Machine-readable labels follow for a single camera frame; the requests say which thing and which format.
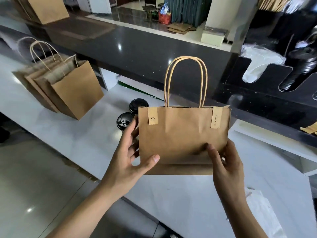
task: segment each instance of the forearm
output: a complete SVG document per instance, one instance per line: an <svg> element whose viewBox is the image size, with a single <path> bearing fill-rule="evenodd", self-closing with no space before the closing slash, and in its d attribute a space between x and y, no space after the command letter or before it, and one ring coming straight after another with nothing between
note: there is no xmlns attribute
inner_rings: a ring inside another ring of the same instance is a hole
<svg viewBox="0 0 317 238"><path fill-rule="evenodd" d="M247 201L223 203L223 206L236 238L268 238L253 216Z"/></svg>
<svg viewBox="0 0 317 238"><path fill-rule="evenodd" d="M98 186L47 238L88 238L116 200L109 189Z"/></svg>

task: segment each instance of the right hand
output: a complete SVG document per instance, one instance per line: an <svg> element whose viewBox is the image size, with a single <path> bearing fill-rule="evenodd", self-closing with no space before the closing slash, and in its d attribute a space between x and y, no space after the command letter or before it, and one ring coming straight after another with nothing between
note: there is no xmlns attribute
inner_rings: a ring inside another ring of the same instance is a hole
<svg viewBox="0 0 317 238"><path fill-rule="evenodd" d="M228 205L246 204L243 164L235 144L228 139L223 155L225 162L212 144L207 145L207 152L213 163L213 180L221 202Z"/></svg>

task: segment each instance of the person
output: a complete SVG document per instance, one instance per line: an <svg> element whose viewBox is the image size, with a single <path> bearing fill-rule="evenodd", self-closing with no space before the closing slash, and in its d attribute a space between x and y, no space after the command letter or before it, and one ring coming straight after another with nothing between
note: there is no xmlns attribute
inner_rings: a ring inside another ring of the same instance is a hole
<svg viewBox="0 0 317 238"><path fill-rule="evenodd" d="M47 238L88 238L110 206L159 161L159 155L153 155L138 166L131 164L139 156L139 144L133 143L139 132L137 125L135 118L125 129L100 184ZM223 155L225 163L212 144L206 148L214 167L216 191L236 238L267 238L247 204L243 164L234 143L228 140Z"/></svg>

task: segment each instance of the white countertop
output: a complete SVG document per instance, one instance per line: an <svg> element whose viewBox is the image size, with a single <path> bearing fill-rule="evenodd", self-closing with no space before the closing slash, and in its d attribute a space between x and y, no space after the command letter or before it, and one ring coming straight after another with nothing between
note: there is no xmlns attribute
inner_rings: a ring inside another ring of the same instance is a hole
<svg viewBox="0 0 317 238"><path fill-rule="evenodd" d="M117 117L129 102L164 102L116 85L80 120L42 107L11 71L20 62L0 55L0 112L101 179L121 136ZM317 237L308 177L280 150L251 137L229 132L244 163L245 185L270 201L288 238ZM186 238L234 237L212 176L143 176L126 198Z"/></svg>

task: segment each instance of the black countertop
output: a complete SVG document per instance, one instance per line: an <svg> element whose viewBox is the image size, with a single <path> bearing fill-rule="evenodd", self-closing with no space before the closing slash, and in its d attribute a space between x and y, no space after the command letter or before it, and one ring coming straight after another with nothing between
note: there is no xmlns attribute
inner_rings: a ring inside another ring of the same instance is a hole
<svg viewBox="0 0 317 238"><path fill-rule="evenodd" d="M31 33L59 50L160 90L170 61L183 55L199 57L208 69L206 106L230 104L235 118L317 147L317 136L299 130L316 121L317 108L225 84L236 53L72 15L42 26L21 19L7 1L0 2L0 15L0 31ZM92 25L98 31L88 30ZM192 60L180 62L171 93L198 103L199 92L198 65Z"/></svg>

